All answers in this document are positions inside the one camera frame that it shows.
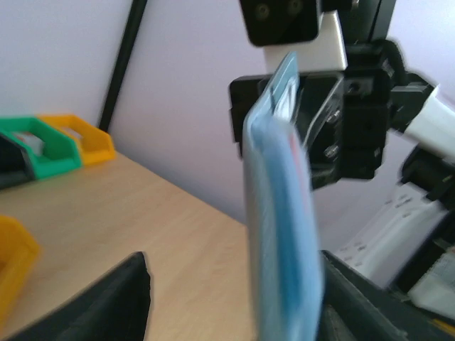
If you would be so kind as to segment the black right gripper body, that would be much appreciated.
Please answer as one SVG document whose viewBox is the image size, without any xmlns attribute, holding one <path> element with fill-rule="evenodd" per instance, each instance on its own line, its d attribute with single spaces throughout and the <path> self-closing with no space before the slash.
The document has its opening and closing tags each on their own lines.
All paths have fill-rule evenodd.
<svg viewBox="0 0 455 341">
<path fill-rule="evenodd" d="M 273 53 L 267 73 L 234 79 L 230 116 L 246 188 L 288 185 L 295 175 L 315 189 L 373 178 L 394 119 L 392 92 L 407 79 L 387 39 L 322 63 L 301 51 Z"/>
</svg>

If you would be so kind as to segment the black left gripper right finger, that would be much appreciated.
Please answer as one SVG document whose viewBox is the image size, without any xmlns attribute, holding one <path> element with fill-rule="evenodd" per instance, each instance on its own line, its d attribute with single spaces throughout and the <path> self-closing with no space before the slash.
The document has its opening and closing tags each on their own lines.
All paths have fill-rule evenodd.
<svg viewBox="0 0 455 341">
<path fill-rule="evenodd" d="M 319 340 L 453 340 L 454 333 L 322 252 L 326 277 Z"/>
</svg>

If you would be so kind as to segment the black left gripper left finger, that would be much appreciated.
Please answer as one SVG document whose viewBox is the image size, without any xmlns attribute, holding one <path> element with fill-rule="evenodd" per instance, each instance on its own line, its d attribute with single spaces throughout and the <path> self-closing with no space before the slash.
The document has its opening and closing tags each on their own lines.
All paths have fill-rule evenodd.
<svg viewBox="0 0 455 341">
<path fill-rule="evenodd" d="M 10 340 L 143 340 L 152 304 L 144 253 L 134 252 L 80 295 Z"/>
</svg>

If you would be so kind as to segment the blue card holder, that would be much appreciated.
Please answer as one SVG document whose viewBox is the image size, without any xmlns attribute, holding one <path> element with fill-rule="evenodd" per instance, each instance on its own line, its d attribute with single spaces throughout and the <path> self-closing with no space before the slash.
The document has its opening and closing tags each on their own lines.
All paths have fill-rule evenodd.
<svg viewBox="0 0 455 341">
<path fill-rule="evenodd" d="M 258 340 L 315 340 L 323 301 L 311 176 L 291 116 L 299 70 L 287 54 L 242 130 L 250 293 Z"/>
</svg>

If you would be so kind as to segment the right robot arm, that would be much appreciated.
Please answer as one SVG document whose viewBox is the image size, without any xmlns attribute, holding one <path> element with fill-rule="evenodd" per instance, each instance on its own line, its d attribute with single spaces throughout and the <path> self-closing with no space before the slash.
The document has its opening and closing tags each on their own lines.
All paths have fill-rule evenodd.
<svg viewBox="0 0 455 341">
<path fill-rule="evenodd" d="M 247 36 L 271 75 L 230 83 L 231 120 L 244 166 L 252 121 L 267 115 L 299 133 L 313 189 L 371 180 L 387 132 L 415 141 L 381 211 L 337 253 L 379 286 L 422 309 L 454 316 L 454 108 L 405 68 L 387 35 L 393 1 L 242 1 Z"/>
</svg>

